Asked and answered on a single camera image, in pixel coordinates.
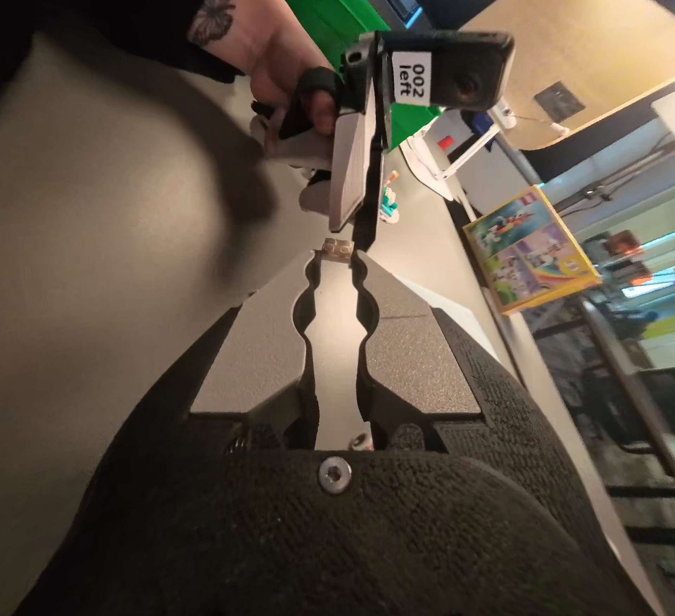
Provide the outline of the yellow lego box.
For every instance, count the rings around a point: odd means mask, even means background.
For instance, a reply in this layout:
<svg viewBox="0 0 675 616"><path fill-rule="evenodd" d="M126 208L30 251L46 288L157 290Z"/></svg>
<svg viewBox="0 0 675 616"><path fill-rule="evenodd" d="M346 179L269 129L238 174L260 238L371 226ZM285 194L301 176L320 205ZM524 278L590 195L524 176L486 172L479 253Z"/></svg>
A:
<svg viewBox="0 0 675 616"><path fill-rule="evenodd" d="M503 316L603 282L538 185L465 225L463 232Z"/></svg>

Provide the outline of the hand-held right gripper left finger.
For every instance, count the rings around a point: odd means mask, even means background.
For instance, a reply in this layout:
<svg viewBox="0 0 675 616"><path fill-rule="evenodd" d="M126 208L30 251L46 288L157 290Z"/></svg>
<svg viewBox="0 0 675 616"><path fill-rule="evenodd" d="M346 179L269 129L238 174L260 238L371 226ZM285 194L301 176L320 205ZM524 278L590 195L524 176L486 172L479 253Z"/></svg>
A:
<svg viewBox="0 0 675 616"><path fill-rule="evenodd" d="M305 251L243 302L192 416L268 425L293 449L315 448L319 402L307 328L316 317L320 264L316 250Z"/></svg>

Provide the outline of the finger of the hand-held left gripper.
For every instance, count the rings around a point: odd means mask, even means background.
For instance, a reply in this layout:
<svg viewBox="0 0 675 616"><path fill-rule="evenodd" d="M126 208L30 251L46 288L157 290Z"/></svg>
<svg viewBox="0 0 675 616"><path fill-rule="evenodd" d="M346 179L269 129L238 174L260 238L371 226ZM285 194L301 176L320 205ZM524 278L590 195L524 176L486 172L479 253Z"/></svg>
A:
<svg viewBox="0 0 675 616"><path fill-rule="evenodd" d="M348 113L338 119L329 186L329 230L352 223L354 247L374 244L382 199L384 140L376 113Z"/></svg>
<svg viewBox="0 0 675 616"><path fill-rule="evenodd" d="M325 170L307 170L307 183L300 191L298 202L304 212L330 212L332 173Z"/></svg>

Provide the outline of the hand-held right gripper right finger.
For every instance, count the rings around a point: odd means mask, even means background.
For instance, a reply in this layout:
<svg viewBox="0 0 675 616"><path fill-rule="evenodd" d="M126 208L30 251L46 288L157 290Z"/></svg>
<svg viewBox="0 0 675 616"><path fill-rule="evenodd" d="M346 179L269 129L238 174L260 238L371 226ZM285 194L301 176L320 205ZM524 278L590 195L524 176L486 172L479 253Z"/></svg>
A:
<svg viewBox="0 0 675 616"><path fill-rule="evenodd" d="M404 425L423 444L441 444L436 425L483 419L478 400L433 306L364 251L352 256L359 346L356 395L374 444L389 444Z"/></svg>

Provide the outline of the small white lego brick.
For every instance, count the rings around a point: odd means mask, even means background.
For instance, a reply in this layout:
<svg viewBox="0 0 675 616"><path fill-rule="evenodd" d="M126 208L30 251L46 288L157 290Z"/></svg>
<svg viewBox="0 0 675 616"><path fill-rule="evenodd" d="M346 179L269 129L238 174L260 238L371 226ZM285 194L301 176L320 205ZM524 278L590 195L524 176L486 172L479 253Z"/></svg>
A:
<svg viewBox="0 0 675 616"><path fill-rule="evenodd" d="M330 261L350 266L354 253L354 242L347 239L325 238L319 257L323 261Z"/></svg>

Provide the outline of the rounded wooden panel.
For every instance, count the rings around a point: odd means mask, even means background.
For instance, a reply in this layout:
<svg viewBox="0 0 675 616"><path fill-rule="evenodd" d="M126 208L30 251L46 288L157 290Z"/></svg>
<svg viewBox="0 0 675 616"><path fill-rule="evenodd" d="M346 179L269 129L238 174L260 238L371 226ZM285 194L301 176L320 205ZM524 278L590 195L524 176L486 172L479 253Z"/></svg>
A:
<svg viewBox="0 0 675 616"><path fill-rule="evenodd" d="M674 82L674 15L654 0L496 0L461 31L515 42L512 148L547 148Z"/></svg>

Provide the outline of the person's left hand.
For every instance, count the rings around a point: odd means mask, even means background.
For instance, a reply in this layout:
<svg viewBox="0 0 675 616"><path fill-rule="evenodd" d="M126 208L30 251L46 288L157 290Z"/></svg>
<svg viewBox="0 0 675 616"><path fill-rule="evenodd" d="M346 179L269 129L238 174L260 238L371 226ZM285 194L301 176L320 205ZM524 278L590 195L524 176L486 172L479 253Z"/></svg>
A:
<svg viewBox="0 0 675 616"><path fill-rule="evenodd" d="M266 153L276 151L279 131L300 77L317 68L334 72L328 59L296 21L279 26L261 50L250 73L250 88L255 100L274 108L267 122ZM318 90L305 94L301 103L316 132L331 136L338 113L333 97L327 91Z"/></svg>

